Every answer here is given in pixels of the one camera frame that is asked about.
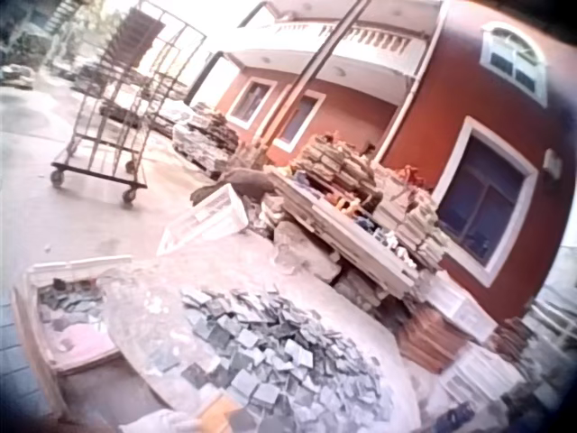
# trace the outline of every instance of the white pipe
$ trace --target white pipe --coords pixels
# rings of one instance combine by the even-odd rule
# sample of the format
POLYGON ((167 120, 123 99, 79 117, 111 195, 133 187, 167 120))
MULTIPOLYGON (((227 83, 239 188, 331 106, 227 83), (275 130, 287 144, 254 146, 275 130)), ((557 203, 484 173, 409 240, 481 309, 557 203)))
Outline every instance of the white pipe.
POLYGON ((433 37, 431 38, 431 43, 429 43, 429 46, 426 50, 425 58, 423 59, 423 62, 421 63, 421 66, 417 72, 417 75, 415 76, 415 81, 413 81, 413 85, 411 86, 411 89, 408 91, 408 95, 405 98, 405 101, 403 102, 403 106, 398 111, 398 114, 395 117, 395 120, 393 121, 393 125, 389 129, 389 133, 385 137, 385 140, 382 143, 382 146, 379 148, 379 151, 377 152, 377 155, 375 156, 374 160, 372 160, 371 165, 373 167, 376 167, 380 164, 380 160, 382 160, 382 157, 385 155, 385 152, 390 147, 390 144, 392 143, 393 139, 397 135, 398 129, 400 128, 401 124, 403 123, 403 120, 405 120, 405 116, 407 115, 407 111, 413 103, 413 99, 415 98, 415 94, 417 93, 418 87, 421 84, 421 79, 425 75, 426 69, 429 66, 429 62, 431 61, 431 58, 433 57, 433 52, 435 51, 435 47, 436 47, 436 44, 439 40, 439 36, 441 35, 441 31, 443 30, 444 21, 445 21, 447 14, 449 12, 449 3, 450 2, 451 2, 451 0, 444 0, 443 5, 441 6, 441 10, 439 11, 439 19, 437 22, 437 26, 435 28, 435 33, 433 33, 433 37))

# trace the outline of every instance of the cart wheel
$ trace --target cart wheel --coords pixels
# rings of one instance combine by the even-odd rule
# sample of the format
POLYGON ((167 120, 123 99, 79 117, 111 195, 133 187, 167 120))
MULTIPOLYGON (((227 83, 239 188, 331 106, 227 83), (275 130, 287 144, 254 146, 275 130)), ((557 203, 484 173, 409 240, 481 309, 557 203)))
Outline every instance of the cart wheel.
POLYGON ((136 198, 136 189, 128 189, 127 191, 123 192, 123 202, 126 204, 130 204, 136 198))
POLYGON ((134 161, 130 160, 125 165, 124 168, 128 174, 134 174, 134 161))
POLYGON ((64 182, 64 171, 55 170, 50 174, 50 181, 54 188, 60 188, 64 182))

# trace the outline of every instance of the railing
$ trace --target railing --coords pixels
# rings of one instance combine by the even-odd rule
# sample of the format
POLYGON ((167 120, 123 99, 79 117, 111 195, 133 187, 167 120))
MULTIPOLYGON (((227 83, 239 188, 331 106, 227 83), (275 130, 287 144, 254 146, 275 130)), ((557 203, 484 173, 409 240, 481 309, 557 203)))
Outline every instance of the railing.
MULTIPOLYGON (((221 50, 288 50, 315 52, 335 23, 290 22, 259 28, 235 29, 221 41, 221 50)), ((365 61, 413 76, 425 53, 425 41, 416 37, 354 26, 334 49, 335 56, 365 61)))

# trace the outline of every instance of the staircase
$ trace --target staircase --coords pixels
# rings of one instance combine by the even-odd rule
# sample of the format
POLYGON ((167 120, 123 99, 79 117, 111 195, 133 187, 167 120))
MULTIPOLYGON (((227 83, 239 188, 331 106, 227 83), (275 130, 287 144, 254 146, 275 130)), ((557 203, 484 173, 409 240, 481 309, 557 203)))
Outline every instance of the staircase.
POLYGON ((87 5, 90 0, 62 0, 56 8, 46 25, 44 30, 50 34, 55 34, 62 24, 67 22, 78 11, 80 6, 87 5))

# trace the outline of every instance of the paved ground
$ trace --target paved ground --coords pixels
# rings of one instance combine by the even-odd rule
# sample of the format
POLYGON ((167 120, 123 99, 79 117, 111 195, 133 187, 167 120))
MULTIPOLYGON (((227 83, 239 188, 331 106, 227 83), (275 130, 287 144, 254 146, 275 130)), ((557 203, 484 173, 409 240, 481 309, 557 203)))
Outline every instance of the paved ground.
POLYGON ((154 143, 143 164, 149 189, 132 208, 121 201, 127 187, 111 181, 67 172, 63 189, 53 188, 50 163, 70 137, 81 98, 50 77, 34 91, 0 88, 4 292, 34 263, 154 256, 163 227, 189 207, 191 190, 209 182, 183 170, 166 143, 154 143))

